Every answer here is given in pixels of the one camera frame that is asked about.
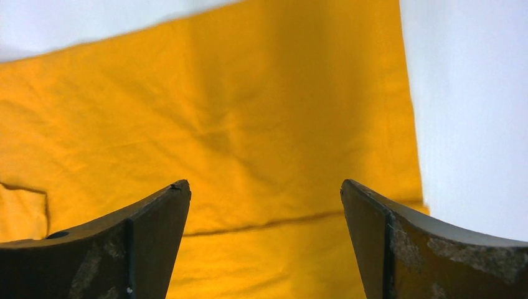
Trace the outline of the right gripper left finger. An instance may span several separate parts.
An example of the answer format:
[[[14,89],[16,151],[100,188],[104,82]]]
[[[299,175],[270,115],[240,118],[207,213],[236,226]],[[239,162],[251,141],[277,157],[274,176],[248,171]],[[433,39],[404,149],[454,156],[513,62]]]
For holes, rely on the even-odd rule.
[[[2,298],[165,298],[191,203],[176,181],[41,240],[1,244]]]

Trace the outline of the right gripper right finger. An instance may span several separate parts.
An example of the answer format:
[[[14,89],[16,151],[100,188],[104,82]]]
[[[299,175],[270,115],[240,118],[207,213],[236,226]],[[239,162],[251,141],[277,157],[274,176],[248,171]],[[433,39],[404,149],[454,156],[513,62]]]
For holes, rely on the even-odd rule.
[[[464,229],[347,179],[341,201],[367,298],[526,298],[527,243]]]

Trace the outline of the yellow t-shirt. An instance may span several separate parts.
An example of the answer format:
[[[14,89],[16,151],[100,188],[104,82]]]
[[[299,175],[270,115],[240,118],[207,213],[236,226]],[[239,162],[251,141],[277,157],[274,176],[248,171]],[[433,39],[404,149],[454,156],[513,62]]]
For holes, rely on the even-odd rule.
[[[364,298],[339,191],[420,207],[397,1],[242,1],[1,65],[1,240],[179,179],[169,298]]]

